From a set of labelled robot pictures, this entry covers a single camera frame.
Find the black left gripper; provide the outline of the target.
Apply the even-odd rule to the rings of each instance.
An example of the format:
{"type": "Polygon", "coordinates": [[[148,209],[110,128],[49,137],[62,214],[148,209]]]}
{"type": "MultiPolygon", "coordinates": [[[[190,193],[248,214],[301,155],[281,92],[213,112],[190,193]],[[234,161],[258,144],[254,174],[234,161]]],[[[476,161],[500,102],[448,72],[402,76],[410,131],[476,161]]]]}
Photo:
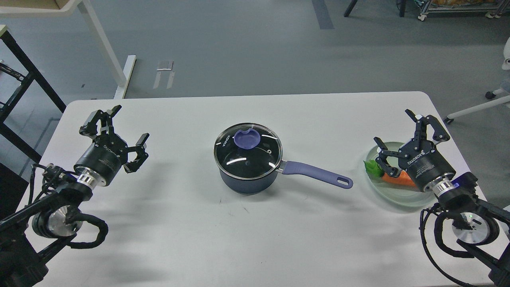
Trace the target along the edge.
{"type": "Polygon", "coordinates": [[[78,159],[74,171],[77,173],[85,170],[94,171],[100,177],[102,187],[107,187],[112,182],[122,166],[126,173],[134,173],[148,158],[146,141],[149,133],[142,134],[131,147],[128,147],[119,136],[113,136],[113,117],[121,108],[122,105],[116,105],[106,112],[102,110],[92,112],[79,129],[79,134],[91,138],[93,143],[78,159]],[[129,153],[135,153],[134,160],[128,161],[129,153]]]}

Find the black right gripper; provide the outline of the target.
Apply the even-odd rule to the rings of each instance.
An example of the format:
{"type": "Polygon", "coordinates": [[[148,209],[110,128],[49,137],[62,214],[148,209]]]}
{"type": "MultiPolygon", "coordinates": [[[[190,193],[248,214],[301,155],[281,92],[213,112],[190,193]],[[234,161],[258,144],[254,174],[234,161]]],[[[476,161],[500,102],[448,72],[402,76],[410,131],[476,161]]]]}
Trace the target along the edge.
{"type": "Polygon", "coordinates": [[[409,140],[404,145],[399,147],[399,152],[391,151],[387,148],[386,144],[378,137],[374,137],[377,144],[377,157],[375,161],[381,168],[392,177],[398,177],[401,169],[405,170],[413,182],[416,184],[420,192],[428,192],[429,188],[426,186],[435,181],[437,178],[453,179],[457,173],[454,168],[446,161],[443,155],[437,151],[435,144],[439,142],[447,142],[451,139],[443,125],[439,120],[432,116],[417,116],[410,109],[406,109],[406,114],[415,123],[415,132],[412,141],[409,140]],[[428,140],[428,127],[432,128],[432,142],[428,140]],[[423,143],[421,147],[415,147],[412,142],[423,143]],[[391,166],[388,163],[388,158],[399,158],[398,167],[391,166]]]}

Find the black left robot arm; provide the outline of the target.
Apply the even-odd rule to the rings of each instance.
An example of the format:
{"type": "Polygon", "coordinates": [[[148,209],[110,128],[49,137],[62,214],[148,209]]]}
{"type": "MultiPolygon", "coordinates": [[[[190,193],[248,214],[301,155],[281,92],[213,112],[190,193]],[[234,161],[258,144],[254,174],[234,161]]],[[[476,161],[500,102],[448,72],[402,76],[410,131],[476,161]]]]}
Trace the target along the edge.
{"type": "Polygon", "coordinates": [[[131,147],[115,133],[113,118],[121,108],[92,112],[80,127],[80,135],[92,143],[72,171],[33,165],[43,169],[41,192],[34,197],[31,191],[22,210],[1,220],[2,287],[32,287],[44,279],[47,262],[63,248],[92,249],[106,239],[107,223],[84,214],[79,205],[90,200],[95,187],[108,186],[120,169],[133,173],[148,158],[148,133],[131,147]]]}

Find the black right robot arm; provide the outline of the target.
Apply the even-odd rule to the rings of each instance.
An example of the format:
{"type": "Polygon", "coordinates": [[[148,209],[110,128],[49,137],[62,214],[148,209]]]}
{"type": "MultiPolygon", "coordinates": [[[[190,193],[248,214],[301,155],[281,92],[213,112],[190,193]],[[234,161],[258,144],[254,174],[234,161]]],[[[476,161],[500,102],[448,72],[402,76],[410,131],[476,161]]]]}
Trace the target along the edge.
{"type": "Polygon", "coordinates": [[[431,214],[436,216],[434,226],[435,243],[441,251],[454,258],[475,258],[489,269],[489,278],[497,287],[510,285],[509,247],[499,258],[481,249],[494,242],[500,234],[500,223],[509,225],[509,212],[479,198],[476,194],[477,178],[466,172],[455,178],[454,168],[437,150],[438,142],[450,140],[449,134],[432,116],[416,116],[406,109],[406,114],[415,123],[412,138],[397,151],[387,148],[375,138],[379,147],[376,163],[390,177],[397,178],[406,171],[419,191],[430,191],[437,199],[432,207],[420,214],[420,237],[423,249],[432,265],[450,281],[462,287],[469,284],[446,272],[432,258],[426,241],[426,224],[431,214]]]}

